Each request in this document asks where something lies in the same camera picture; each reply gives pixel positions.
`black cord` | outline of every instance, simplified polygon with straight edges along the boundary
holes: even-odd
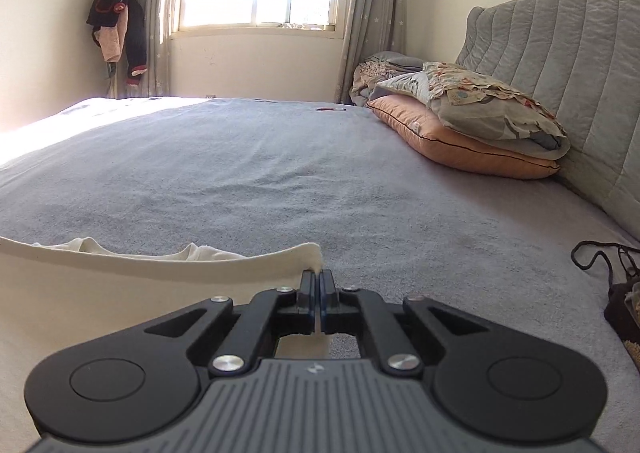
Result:
[[[594,247],[617,247],[618,259],[620,260],[620,264],[622,265],[623,269],[625,269],[626,280],[628,282],[633,282],[633,283],[636,281],[640,281],[640,269],[638,269],[638,266],[636,265],[634,258],[631,256],[631,254],[629,254],[629,253],[636,253],[640,255],[640,249],[635,249],[633,247],[629,247],[628,245],[623,245],[622,243],[615,243],[615,242],[603,243],[603,242],[595,242],[594,240],[584,240],[578,243],[578,245],[574,247],[574,249],[571,251],[571,261],[573,261],[574,264],[580,269],[582,269],[583,271],[590,269],[595,263],[595,261],[598,259],[598,256],[601,256],[602,259],[607,262],[607,266],[609,267],[609,278],[608,278],[609,288],[612,287],[613,285],[613,265],[611,264],[611,260],[609,259],[609,256],[607,256],[603,250],[598,250],[593,255],[593,258],[591,258],[591,261],[587,265],[583,265],[577,260],[577,258],[575,258],[575,253],[577,253],[585,245],[593,245]],[[627,266],[625,264],[625,262],[622,259],[623,256],[626,256],[626,259],[628,259],[630,266]]]

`folded blanket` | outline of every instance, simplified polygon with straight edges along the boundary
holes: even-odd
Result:
[[[421,70],[424,62],[398,52],[378,52],[360,63],[353,73],[353,86],[349,91],[357,106],[365,106],[376,83],[408,72]]]
[[[92,239],[43,247],[0,238],[0,451],[26,451],[38,438],[22,390],[46,356],[215,295],[239,304],[261,290],[297,288],[305,269],[321,267],[315,243],[245,258],[193,243],[176,255],[132,256]],[[292,336],[278,353],[327,349],[326,337]]]
[[[547,160],[569,151],[566,132],[539,102],[456,64],[429,62],[421,72],[380,81],[369,99],[389,94],[415,97],[447,128],[491,146]]]

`curtain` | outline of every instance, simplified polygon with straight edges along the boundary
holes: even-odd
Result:
[[[138,0],[145,11],[148,70],[138,86],[126,85],[124,61],[112,81],[111,96],[159,97],[169,94],[169,36],[175,0]]]
[[[404,51],[404,0],[350,0],[335,102],[351,102],[356,66],[380,51]]]

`gray quilted headboard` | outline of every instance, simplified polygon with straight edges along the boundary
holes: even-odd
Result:
[[[457,62],[565,127],[560,178],[640,239],[640,0],[515,0],[468,16]]]

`metal screw head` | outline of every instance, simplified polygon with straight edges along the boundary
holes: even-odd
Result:
[[[395,370],[413,370],[420,366],[420,359],[412,354],[395,354],[386,363]]]
[[[222,372],[235,372],[244,367],[244,361],[238,356],[218,356],[213,360],[213,367]]]

